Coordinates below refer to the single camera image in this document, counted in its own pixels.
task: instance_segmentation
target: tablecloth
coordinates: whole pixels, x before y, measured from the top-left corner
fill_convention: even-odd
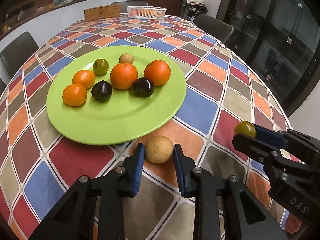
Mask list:
[[[137,140],[101,147],[70,141],[48,119],[50,85],[74,59],[116,45],[147,47],[171,57],[187,80],[185,100],[169,122]],[[165,135],[180,143],[197,166],[224,178],[237,175],[284,228],[288,212],[268,196],[262,165],[232,146],[233,129],[241,120],[275,131],[289,127],[270,90],[245,62],[191,22],[126,15],[76,22],[42,46],[0,98],[0,212],[26,239],[79,176],[102,176],[121,165],[138,142]],[[172,160],[145,161],[137,197],[123,204],[127,239],[192,239],[195,201],[181,197]],[[98,222],[97,214],[95,237]],[[220,222],[223,237],[222,216]]]

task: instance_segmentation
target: dark purple fruit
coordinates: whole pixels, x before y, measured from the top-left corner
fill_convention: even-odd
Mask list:
[[[132,93],[137,97],[150,97],[155,91],[153,82],[148,78],[138,78],[131,87]]]
[[[107,81],[101,80],[92,87],[91,95],[98,101],[106,102],[111,98],[112,86]]]

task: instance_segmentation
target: brown woven box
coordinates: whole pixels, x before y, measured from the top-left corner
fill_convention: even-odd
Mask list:
[[[92,21],[105,18],[120,17],[120,5],[106,5],[84,10],[84,20]]]

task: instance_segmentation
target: wicker basket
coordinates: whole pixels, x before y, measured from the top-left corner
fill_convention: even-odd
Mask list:
[[[127,6],[128,17],[135,19],[163,19],[166,8],[153,6]]]
[[[120,5],[106,5],[84,10],[84,20],[92,21],[105,18],[120,17]]]

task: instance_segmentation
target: dining table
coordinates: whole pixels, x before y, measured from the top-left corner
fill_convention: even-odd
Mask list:
[[[47,93],[59,72],[82,55],[110,46],[154,49],[182,70],[187,92],[181,108],[159,129],[136,140],[84,145],[61,135],[50,123]],[[288,118],[258,75],[218,39],[179,17],[120,17],[80,21],[39,48],[0,97],[0,213],[19,239],[28,239],[41,220],[82,175],[105,175],[156,135],[181,144],[196,166],[215,176],[236,175],[285,228],[289,212],[268,196],[263,165],[232,145],[240,121],[278,131]],[[286,158],[297,160],[288,152]],[[224,237],[221,199],[220,233]],[[123,199],[128,240],[192,239],[195,200],[178,189],[173,160],[145,160],[140,190]],[[97,238],[99,214],[94,219]]]

